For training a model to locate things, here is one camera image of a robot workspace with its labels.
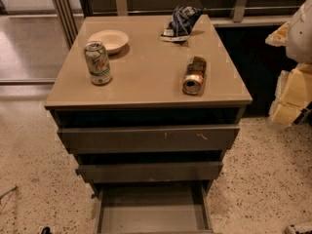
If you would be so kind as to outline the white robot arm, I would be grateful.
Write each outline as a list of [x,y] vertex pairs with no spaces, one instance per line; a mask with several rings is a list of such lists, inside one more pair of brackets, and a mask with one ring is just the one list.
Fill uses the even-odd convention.
[[265,43],[285,47],[287,57],[297,62],[291,71],[281,71],[269,109],[270,124],[280,129],[299,124],[311,114],[312,0],[306,0]]

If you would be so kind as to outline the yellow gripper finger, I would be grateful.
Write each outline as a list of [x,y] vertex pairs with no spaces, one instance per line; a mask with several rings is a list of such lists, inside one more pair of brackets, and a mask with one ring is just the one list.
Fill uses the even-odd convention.
[[275,126],[299,124],[311,113],[311,103],[312,64],[299,63],[292,71],[281,71],[269,119]]
[[290,23],[288,21],[282,24],[278,29],[266,37],[265,43],[274,47],[285,47],[288,42],[289,25]]

